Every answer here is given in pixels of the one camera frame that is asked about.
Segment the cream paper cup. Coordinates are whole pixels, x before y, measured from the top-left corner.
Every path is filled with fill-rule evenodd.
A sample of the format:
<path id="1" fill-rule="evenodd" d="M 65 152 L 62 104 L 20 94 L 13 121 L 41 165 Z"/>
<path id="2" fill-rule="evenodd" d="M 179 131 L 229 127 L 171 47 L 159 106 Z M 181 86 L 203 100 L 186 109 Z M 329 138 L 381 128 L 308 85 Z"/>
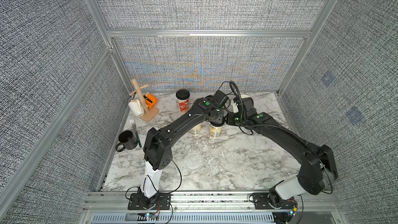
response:
<path id="1" fill-rule="evenodd" d="M 209 126 L 209 136 L 212 139 L 216 139 L 221 135 L 222 127 L 216 127 L 213 125 Z"/>
<path id="2" fill-rule="evenodd" d="M 191 129 L 191 134 L 193 135 L 193 136 L 199 136 L 200 134 L 201 134 L 201 124 L 198 124 L 198 125 L 196 125 L 195 127 L 193 127 L 192 129 Z"/>

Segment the red paper milk tea cup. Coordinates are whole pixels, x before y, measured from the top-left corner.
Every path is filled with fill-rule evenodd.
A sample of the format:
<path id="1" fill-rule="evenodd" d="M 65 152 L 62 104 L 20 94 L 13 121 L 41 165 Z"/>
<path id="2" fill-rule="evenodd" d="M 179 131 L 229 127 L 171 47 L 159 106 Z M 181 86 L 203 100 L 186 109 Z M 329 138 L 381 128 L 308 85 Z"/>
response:
<path id="1" fill-rule="evenodd" d="M 189 99 L 180 100 L 178 99 L 178 106 L 181 113 L 186 113 L 189 110 Z"/>

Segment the white leak-proof paper disc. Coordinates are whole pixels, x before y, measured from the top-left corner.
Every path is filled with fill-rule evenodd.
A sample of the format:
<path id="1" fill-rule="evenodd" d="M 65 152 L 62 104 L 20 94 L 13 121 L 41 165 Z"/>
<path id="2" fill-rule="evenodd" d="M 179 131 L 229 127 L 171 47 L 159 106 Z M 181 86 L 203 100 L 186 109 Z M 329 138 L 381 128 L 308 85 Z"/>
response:
<path id="1" fill-rule="evenodd" d="M 198 170 L 203 166 L 203 157 L 200 153 L 189 153 L 185 156 L 183 164 L 187 170 Z"/>

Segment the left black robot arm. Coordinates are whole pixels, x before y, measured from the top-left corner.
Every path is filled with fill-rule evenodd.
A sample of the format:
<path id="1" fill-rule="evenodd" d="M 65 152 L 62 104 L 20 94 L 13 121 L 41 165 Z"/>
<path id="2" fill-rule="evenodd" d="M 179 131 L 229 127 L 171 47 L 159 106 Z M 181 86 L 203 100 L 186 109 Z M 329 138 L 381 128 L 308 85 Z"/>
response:
<path id="1" fill-rule="evenodd" d="M 222 108 L 227 101 L 228 96 L 224 93 L 199 98 L 174 122 L 158 130 L 151 128 L 148 131 L 143 148 L 145 178 L 137 191 L 143 201 L 156 201 L 162 170 L 173 161 L 172 147 L 175 143 L 196 125 L 204 121 L 215 122 L 223 119 Z"/>

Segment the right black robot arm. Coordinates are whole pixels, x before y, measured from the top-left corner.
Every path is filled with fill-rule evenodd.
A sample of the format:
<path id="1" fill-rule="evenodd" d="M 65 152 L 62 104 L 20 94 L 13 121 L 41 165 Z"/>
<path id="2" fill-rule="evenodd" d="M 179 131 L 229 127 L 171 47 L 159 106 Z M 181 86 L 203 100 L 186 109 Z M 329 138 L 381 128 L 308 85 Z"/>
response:
<path id="1" fill-rule="evenodd" d="M 338 178 L 334 154 L 329 146 L 318 146 L 286 129 L 272 116 L 259 113 L 242 119 L 238 114 L 227 114 L 226 124 L 245 127 L 262 135 L 287 151 L 301 165 L 299 173 L 283 180 L 269 190 L 269 199 L 275 202 L 309 193 L 318 195 L 332 187 Z"/>

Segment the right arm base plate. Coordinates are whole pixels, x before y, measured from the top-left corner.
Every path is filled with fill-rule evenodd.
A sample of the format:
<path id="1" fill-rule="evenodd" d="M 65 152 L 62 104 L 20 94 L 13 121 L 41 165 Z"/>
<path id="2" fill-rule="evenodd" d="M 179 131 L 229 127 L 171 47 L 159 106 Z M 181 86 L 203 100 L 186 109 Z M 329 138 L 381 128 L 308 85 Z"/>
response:
<path id="1" fill-rule="evenodd" d="M 280 199 L 275 194 L 269 193 L 253 193 L 248 197 L 249 202 L 255 205 L 256 209 L 285 209 L 285 210 L 294 210 L 297 209 L 297 202 L 294 198 L 290 198 L 288 200 Z"/>

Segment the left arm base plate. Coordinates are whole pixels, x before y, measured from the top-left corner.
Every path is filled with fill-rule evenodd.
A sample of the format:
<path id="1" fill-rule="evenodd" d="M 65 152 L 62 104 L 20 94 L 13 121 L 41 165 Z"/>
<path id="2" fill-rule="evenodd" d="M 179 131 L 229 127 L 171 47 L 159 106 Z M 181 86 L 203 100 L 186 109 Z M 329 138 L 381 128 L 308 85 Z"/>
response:
<path id="1" fill-rule="evenodd" d="M 139 190 L 137 193 L 131 193 L 128 197 L 127 209 L 130 211 L 155 211 L 169 210 L 171 202 L 171 194 L 156 193 L 151 198 L 147 198 Z"/>

